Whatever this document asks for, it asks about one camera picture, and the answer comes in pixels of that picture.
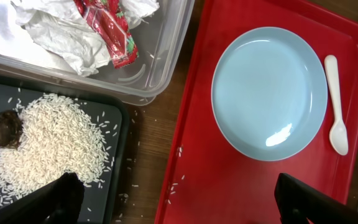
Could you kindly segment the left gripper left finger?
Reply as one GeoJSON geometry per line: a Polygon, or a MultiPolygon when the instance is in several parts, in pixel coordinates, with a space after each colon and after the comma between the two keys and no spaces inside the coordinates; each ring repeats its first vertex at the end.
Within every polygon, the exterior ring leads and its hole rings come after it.
{"type": "Polygon", "coordinates": [[[85,187],[75,173],[59,179],[0,209],[0,224],[66,223],[78,221],[85,187]]]}

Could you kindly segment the dark brown food lump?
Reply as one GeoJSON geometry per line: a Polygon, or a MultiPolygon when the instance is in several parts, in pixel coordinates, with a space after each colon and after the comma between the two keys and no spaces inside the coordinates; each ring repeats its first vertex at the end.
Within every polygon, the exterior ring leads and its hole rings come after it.
{"type": "Polygon", "coordinates": [[[22,120],[14,110],[0,112],[0,148],[17,149],[22,135],[22,120]]]}

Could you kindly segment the white paper napkin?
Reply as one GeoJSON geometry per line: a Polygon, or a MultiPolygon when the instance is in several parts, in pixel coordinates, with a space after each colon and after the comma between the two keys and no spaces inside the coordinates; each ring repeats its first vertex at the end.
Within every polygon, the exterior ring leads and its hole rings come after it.
{"type": "MultiPolygon", "coordinates": [[[[112,63],[104,40],[82,18],[74,0],[11,3],[16,10],[17,25],[27,31],[35,44],[64,59],[78,75],[97,74],[100,67],[112,63]]],[[[119,0],[119,5],[129,31],[160,7],[156,0],[119,0]]]]}

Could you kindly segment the red snack wrapper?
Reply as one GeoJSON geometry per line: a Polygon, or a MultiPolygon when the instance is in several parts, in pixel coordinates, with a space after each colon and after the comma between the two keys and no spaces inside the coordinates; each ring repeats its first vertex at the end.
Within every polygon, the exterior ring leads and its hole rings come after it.
{"type": "Polygon", "coordinates": [[[104,40],[115,68],[136,60],[138,48],[119,0],[74,0],[74,3],[86,23],[104,40]]]}

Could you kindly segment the large light blue plate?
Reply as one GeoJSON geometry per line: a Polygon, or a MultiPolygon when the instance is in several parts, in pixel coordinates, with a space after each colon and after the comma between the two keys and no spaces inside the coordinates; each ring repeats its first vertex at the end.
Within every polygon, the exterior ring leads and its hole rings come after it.
{"type": "Polygon", "coordinates": [[[211,107],[227,142],[258,161],[302,151],[322,126],[326,75],[312,47],[279,27],[249,30],[228,45],[214,70],[211,107]]]}

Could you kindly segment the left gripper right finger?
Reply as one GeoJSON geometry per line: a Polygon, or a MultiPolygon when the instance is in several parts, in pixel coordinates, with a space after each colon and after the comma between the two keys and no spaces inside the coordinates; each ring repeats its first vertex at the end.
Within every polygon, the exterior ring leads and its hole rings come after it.
{"type": "Polygon", "coordinates": [[[358,223],[358,212],[286,173],[274,191],[282,223],[358,223]]]}

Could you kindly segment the pile of white rice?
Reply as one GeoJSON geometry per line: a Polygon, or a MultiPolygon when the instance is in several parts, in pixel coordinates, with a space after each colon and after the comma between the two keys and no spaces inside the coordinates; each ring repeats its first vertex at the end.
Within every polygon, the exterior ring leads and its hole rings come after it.
{"type": "Polygon", "coordinates": [[[107,190],[114,157],[108,123],[95,124],[82,105],[66,96],[44,94],[17,105],[22,121],[18,147],[0,146],[0,209],[64,173],[75,173],[87,190],[107,190]]]}

